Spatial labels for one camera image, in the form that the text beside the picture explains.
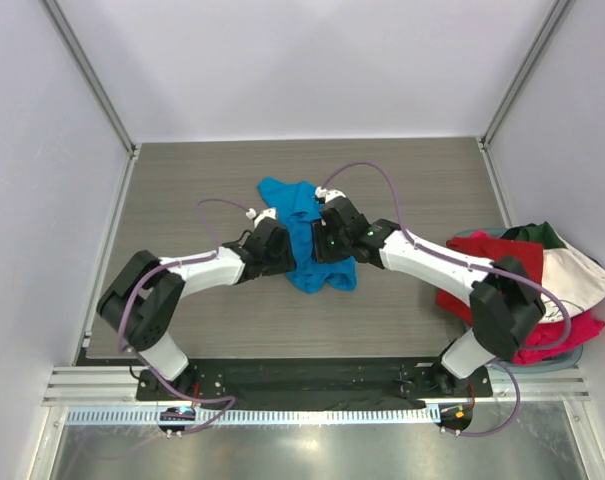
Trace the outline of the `blue t shirt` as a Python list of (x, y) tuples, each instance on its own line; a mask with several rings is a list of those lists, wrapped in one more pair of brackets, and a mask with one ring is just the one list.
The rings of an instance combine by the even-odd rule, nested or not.
[(289, 231), (296, 268), (285, 276), (292, 285), (306, 294), (318, 293), (325, 285), (354, 291), (357, 274), (353, 258), (330, 264), (320, 264), (313, 258), (311, 223), (320, 219), (316, 186), (307, 181), (286, 183), (265, 177), (258, 183), (257, 190), (264, 203), (277, 210), (278, 220)]

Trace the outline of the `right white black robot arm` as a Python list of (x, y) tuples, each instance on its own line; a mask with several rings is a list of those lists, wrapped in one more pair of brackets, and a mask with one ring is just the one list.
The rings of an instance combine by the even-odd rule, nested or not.
[(537, 285), (516, 258), (468, 256), (414, 237), (392, 221), (369, 222), (339, 190), (318, 188), (315, 196), (320, 204), (312, 224), (316, 262), (351, 257), (429, 283), (469, 308), (471, 327), (423, 373), (423, 389), (454, 395), (490, 361), (512, 359), (544, 316)]

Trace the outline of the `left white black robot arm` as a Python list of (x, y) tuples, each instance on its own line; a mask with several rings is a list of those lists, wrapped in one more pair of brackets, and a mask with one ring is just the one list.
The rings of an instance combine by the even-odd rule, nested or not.
[(295, 268), (287, 228), (265, 218), (211, 252), (164, 259), (137, 252), (102, 294), (96, 313), (116, 331), (118, 345), (131, 348), (157, 383), (170, 387), (170, 396), (184, 399), (196, 379), (195, 367), (168, 332), (179, 301)]

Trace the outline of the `dark green t shirt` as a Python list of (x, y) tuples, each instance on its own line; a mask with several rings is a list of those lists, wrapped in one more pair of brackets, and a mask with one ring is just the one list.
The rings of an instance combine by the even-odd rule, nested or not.
[(545, 250), (567, 248), (566, 242), (556, 233), (549, 222), (512, 227), (501, 236), (501, 239), (537, 243)]

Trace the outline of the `pink t shirt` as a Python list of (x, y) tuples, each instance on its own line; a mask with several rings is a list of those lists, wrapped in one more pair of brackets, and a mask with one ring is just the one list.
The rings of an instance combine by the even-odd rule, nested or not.
[[(560, 346), (567, 338), (564, 338), (562, 343), (558, 343), (557, 340), (562, 337), (565, 324), (563, 315), (557, 308), (557, 305), (546, 296), (542, 296), (541, 299), (544, 302), (546, 313), (542, 320), (538, 323), (536, 328), (530, 334), (526, 341), (526, 347), (521, 350), (550, 350), (554, 347)], [(600, 322), (600, 332), (605, 327), (605, 322), (592, 317)]]

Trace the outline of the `white t shirt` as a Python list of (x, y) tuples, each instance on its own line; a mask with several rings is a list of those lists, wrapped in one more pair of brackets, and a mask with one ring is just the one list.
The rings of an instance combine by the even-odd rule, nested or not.
[(605, 269), (570, 244), (545, 249), (541, 285), (573, 318), (605, 299)]

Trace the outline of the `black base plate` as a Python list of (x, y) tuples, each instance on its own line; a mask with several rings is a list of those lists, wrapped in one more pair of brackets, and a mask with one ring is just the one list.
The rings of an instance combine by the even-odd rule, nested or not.
[(447, 378), (433, 357), (192, 359), (172, 386), (205, 399), (231, 395), (249, 411), (377, 411), (420, 401), (493, 396), (488, 371)]

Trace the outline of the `perforated metal rail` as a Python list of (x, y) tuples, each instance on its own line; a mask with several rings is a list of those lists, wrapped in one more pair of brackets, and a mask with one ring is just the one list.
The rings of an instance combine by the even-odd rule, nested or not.
[(295, 426), (295, 425), (369, 425), (437, 424), (436, 405), (418, 410), (384, 411), (248, 411), (231, 410), (221, 417), (213, 410), (187, 406), (72, 407), (65, 423), (69, 426)]

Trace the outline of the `right aluminium frame post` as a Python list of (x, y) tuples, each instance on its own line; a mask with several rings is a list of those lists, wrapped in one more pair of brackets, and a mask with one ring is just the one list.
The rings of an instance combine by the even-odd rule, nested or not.
[(500, 128), (515, 105), (516, 100), (523, 92), (535, 68), (550, 45), (552, 38), (559, 30), (574, 4), (575, 2), (573, 0), (555, 0), (551, 3), (549, 11), (546, 13), (540, 27), (533, 37), (533, 40), (505, 94), (500, 100), (485, 133), (478, 138), (482, 150), (487, 151), (496, 138)]

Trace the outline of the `aluminium frame post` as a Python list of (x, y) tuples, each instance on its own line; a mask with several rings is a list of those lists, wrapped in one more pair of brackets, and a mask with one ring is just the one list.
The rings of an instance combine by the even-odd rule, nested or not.
[(515, 105), (516, 100), (523, 92), (535, 68), (550, 45), (552, 38), (559, 30), (574, 4), (575, 2), (573, 0), (555, 0), (551, 3), (549, 11), (546, 13), (540, 27), (533, 37), (533, 40), (505, 94), (500, 100), (485, 133), (478, 138), (482, 150), (487, 151), (496, 138), (500, 128)]
[(60, 3), (56, 0), (42, 0), (40, 1), (40, 4), (49, 17), (55, 31), (62, 40), (71, 59), (76, 65), (76, 68), (85, 81), (88, 90), (103, 112), (120, 144), (123, 146), (127, 155), (132, 157), (136, 152), (136, 144), (118, 115), (115, 106), (100, 81), (71, 23), (63, 12)]

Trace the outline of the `left aluminium frame post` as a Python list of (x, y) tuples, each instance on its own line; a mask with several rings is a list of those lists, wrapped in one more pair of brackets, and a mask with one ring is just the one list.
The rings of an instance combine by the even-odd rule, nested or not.
[(85, 81), (88, 90), (103, 112), (120, 144), (123, 146), (127, 155), (132, 157), (136, 152), (136, 144), (118, 115), (115, 106), (100, 81), (71, 23), (63, 12), (60, 3), (56, 0), (42, 0), (40, 1), (40, 4), (49, 17), (55, 31), (62, 40), (71, 59), (76, 65), (76, 68)]

